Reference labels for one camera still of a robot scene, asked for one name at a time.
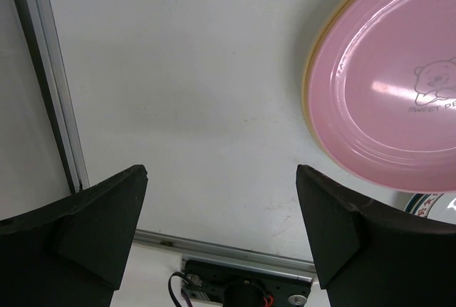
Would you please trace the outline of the green rimmed lettered plate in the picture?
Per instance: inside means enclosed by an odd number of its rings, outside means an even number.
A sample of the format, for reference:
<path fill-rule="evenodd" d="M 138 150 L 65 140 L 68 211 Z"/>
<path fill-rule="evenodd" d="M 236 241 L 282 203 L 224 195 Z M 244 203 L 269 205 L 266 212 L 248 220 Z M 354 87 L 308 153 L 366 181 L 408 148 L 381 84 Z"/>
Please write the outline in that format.
<path fill-rule="evenodd" d="M 414 194 L 405 212 L 448 224 L 455 224 L 455 193 Z"/>

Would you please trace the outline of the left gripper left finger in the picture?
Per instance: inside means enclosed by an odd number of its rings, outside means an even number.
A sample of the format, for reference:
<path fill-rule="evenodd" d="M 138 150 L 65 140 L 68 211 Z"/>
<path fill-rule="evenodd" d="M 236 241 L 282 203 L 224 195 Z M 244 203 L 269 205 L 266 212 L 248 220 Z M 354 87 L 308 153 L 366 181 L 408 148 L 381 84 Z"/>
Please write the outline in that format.
<path fill-rule="evenodd" d="M 119 290 L 147 189 L 132 167 L 1 221 L 2 306 L 109 306 Z"/>

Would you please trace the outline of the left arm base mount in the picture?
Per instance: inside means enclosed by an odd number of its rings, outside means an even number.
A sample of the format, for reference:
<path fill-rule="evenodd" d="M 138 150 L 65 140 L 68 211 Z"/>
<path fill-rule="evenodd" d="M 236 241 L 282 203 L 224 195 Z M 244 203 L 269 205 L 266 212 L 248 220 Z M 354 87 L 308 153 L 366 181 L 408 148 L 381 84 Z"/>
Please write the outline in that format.
<path fill-rule="evenodd" d="M 305 306 L 311 280 L 190 259 L 167 282 L 175 306 Z"/>

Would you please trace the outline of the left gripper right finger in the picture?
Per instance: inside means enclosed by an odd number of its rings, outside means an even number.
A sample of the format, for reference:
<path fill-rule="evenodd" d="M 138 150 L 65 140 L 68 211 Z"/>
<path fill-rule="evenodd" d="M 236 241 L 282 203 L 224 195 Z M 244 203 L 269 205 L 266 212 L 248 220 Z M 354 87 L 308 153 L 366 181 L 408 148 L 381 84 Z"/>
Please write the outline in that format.
<path fill-rule="evenodd" d="M 417 217 L 308 165 L 296 189 L 332 306 L 454 306 L 455 225 Z"/>

